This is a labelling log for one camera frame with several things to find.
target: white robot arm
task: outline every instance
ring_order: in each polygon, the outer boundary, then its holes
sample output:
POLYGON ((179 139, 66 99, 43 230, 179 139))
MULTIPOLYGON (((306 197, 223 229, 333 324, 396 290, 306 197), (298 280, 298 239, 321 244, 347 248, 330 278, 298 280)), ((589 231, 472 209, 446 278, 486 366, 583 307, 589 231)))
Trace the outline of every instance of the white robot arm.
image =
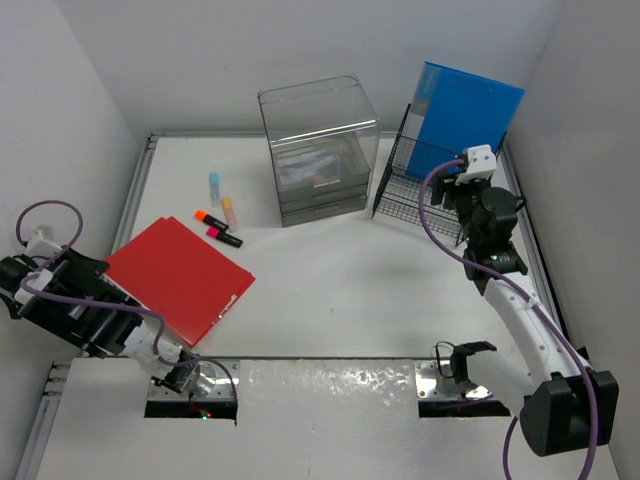
POLYGON ((131 357, 156 384, 177 393, 204 398, 211 392, 215 369, 201 363, 200 357, 178 341, 158 335, 158 327, 164 329, 164 325, 158 319, 147 323, 147 309, 105 275, 105 262, 69 249, 29 277, 38 268, 35 259, 55 257, 59 252, 61 247, 51 240, 47 229, 38 228, 23 254, 0 261, 0 299, 13 318, 26 318, 91 356, 131 357), (31 292, 22 284, 25 278, 31 292), (61 303, 48 300, 47 295, 72 298, 61 303), (94 305, 99 303, 116 308, 94 305))
POLYGON ((446 249, 425 228, 440 248, 465 264, 467 278, 505 323, 528 372, 507 362, 490 343, 475 342, 454 347, 450 375, 439 380, 488 388, 519 417, 531 449, 546 456, 589 444, 592 422, 584 380, 588 377, 597 402, 598 445, 608 443, 618 384, 610 372, 596 372, 575 352, 539 302, 510 241, 523 203, 519 205, 508 190, 491 186, 496 157, 488 145, 470 148, 462 159, 450 163, 462 164, 463 170, 443 170, 436 176, 431 203, 456 211, 467 242, 464 257, 446 249))

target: blue binder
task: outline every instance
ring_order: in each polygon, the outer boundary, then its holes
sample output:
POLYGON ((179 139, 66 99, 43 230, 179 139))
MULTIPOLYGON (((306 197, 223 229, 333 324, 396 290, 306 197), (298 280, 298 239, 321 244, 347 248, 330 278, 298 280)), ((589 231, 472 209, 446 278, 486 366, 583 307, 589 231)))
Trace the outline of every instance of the blue binder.
POLYGON ((497 150, 523 96, 522 88, 426 62, 410 113, 414 123, 422 121, 417 140, 427 145, 414 149, 407 175, 423 179, 452 159, 443 151, 453 157, 485 144, 497 150))

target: purple cable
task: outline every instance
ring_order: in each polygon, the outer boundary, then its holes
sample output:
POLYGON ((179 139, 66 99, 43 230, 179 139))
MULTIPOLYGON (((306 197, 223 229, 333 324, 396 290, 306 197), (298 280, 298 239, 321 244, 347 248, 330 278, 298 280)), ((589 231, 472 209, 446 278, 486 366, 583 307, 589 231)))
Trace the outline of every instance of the purple cable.
MULTIPOLYGON (((525 301, 529 302, 531 297, 529 294, 522 289, 519 285, 513 282, 509 277, 497 272, 489 267, 485 267, 484 265, 480 265, 479 263, 472 262, 466 258, 457 255, 450 248, 448 248, 444 243, 442 243, 435 234, 431 231, 429 224, 427 223, 427 214, 424 207, 424 199, 427 193, 427 189, 431 180, 435 175, 441 171, 448 169, 449 167, 457 166, 463 164, 463 160, 451 160, 449 162, 443 163, 442 165, 434 168, 429 172, 429 174, 425 177, 424 182, 422 183, 422 187, 420 188, 420 195, 418 196, 418 212, 420 213, 420 221, 422 222, 422 226, 424 227, 427 236, 431 239, 433 243, 436 244, 440 250, 449 255, 454 260, 467 265, 469 267, 475 268, 476 270, 480 270, 496 280, 502 280, 507 285, 509 285, 513 290, 518 293, 525 301)), ((580 375, 584 381, 587 397, 589 399, 589 415, 591 421, 591 431, 589 432, 589 447, 587 449, 587 456, 584 461, 584 466, 582 467, 582 471, 580 472, 580 476, 578 480, 586 480, 589 477, 589 473, 591 472, 591 468, 593 467, 593 461, 596 456, 596 447, 598 446, 598 404, 596 400, 596 393, 593 389, 593 385, 591 384, 591 379, 589 378, 589 374, 587 369, 584 367, 582 362, 580 361, 580 357, 578 353, 575 351, 573 346, 569 343, 569 341, 564 337, 564 335, 558 330, 558 328, 554 325, 554 323, 545 315, 542 309, 538 305, 533 305, 533 311, 536 312, 540 321, 545 325, 545 327, 558 339, 558 341, 565 348, 571 359, 576 364, 576 367, 580 371, 580 375)), ((507 430, 507 436, 505 438, 505 448, 503 449, 503 459, 502 464, 504 466, 504 474, 507 480, 511 480, 511 474, 509 473, 508 466, 508 458, 504 455, 509 451, 509 441, 511 439, 511 434, 513 433, 513 429, 515 428, 515 424, 517 423, 517 417, 514 418, 511 425, 509 425, 509 430, 507 430)))
POLYGON ((162 356, 160 356, 160 350, 158 349, 158 342, 160 342, 160 338, 162 337, 162 334, 164 333, 164 330, 166 329, 166 326, 167 326, 164 320, 164 317, 160 313, 154 312, 153 310, 147 310, 146 308, 139 307, 139 306, 123 305, 120 303, 99 302, 97 300, 89 300, 86 298, 65 297, 63 295, 56 295, 54 293, 49 293, 49 292, 41 292, 40 290, 31 288, 31 286, 28 284, 29 280, 36 277, 42 270, 44 270, 49 265, 54 263, 61 256, 63 256, 69 249, 71 249, 73 244, 76 243, 76 241, 80 237, 80 234, 82 233, 82 228, 84 227, 84 220, 82 218, 82 213, 80 213, 80 210, 78 210, 75 206, 71 205, 70 203, 64 202, 62 200, 43 200, 41 202, 34 203, 33 205, 23 210, 23 212, 18 217, 18 220, 16 221, 16 238, 18 239, 18 242, 20 242, 22 245, 26 245, 26 242, 23 240, 22 235, 20 233, 22 230, 22 221, 24 220, 24 217, 27 215, 27 213, 29 213, 34 208, 40 207, 42 205, 62 205, 64 207, 70 208, 78 217, 78 228, 76 230, 76 233, 73 235, 73 238, 71 238, 71 240, 69 241, 69 243, 64 245, 60 249, 60 251, 56 253, 54 256, 45 260, 38 268, 34 270, 33 273, 27 275, 22 279, 22 281, 20 282, 20 287, 27 293, 30 293, 31 295, 35 295, 36 297, 40 297, 45 300, 51 300, 53 302, 66 303, 69 305, 81 305, 84 307, 106 308, 109 310, 137 313, 138 315, 148 315, 150 317, 154 317, 155 319, 158 320, 160 324, 160 327, 158 328, 158 333, 153 339, 153 353, 155 355, 158 355, 158 361, 160 363, 164 363, 165 365, 169 365, 170 367, 184 367, 184 366, 192 365, 194 363, 199 363, 199 362, 209 362, 209 363, 213 363, 214 365, 217 365, 229 378, 229 382, 230 382, 229 384, 231 385, 233 398, 237 404, 238 392, 236 391, 236 386, 233 382, 233 376, 231 375, 227 367, 225 367, 222 363, 220 363, 213 357, 198 356, 196 358, 192 358, 191 360, 184 360, 182 362, 171 362, 163 358, 162 356))

